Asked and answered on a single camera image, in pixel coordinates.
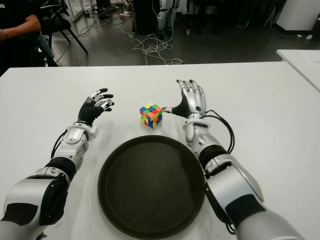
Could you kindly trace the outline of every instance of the black equipment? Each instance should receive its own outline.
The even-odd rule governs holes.
[[[152,34],[157,31],[159,0],[133,0],[135,29],[138,34]]]
[[[96,0],[96,5],[98,8],[108,8],[111,3],[110,0]]]
[[[314,27],[312,29],[312,39],[315,41],[320,41],[320,14],[315,21]]]

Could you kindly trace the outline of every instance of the rubik's cube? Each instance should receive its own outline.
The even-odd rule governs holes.
[[[149,103],[140,108],[141,123],[154,129],[162,121],[162,108],[157,104]]]

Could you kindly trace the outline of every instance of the desk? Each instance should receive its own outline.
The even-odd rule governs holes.
[[[102,213],[98,176],[108,155],[134,137],[164,135],[185,143],[181,117],[165,114],[156,129],[140,124],[139,108],[146,103],[181,101],[176,79],[197,80],[208,109],[228,120],[233,155],[260,183],[265,205],[307,240],[320,239],[320,94],[286,62],[10,69],[0,78],[0,206],[13,184],[49,161],[55,140],[77,120],[86,97],[109,88],[113,111],[94,122],[99,134],[71,183],[64,217],[46,229],[46,240],[133,240]],[[208,121],[227,147],[228,131]],[[170,238],[219,239],[236,238],[207,199],[194,222]]]
[[[276,53],[290,64],[320,92],[320,50],[277,50]]]

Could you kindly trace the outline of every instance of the black pants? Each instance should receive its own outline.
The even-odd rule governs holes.
[[[32,67],[34,49],[33,38],[0,42],[0,76],[9,68]]]

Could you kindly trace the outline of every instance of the black tray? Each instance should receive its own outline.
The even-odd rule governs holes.
[[[161,239],[184,230],[204,200],[203,170],[192,152],[168,137],[137,137],[105,161],[98,180],[100,206],[123,233]]]

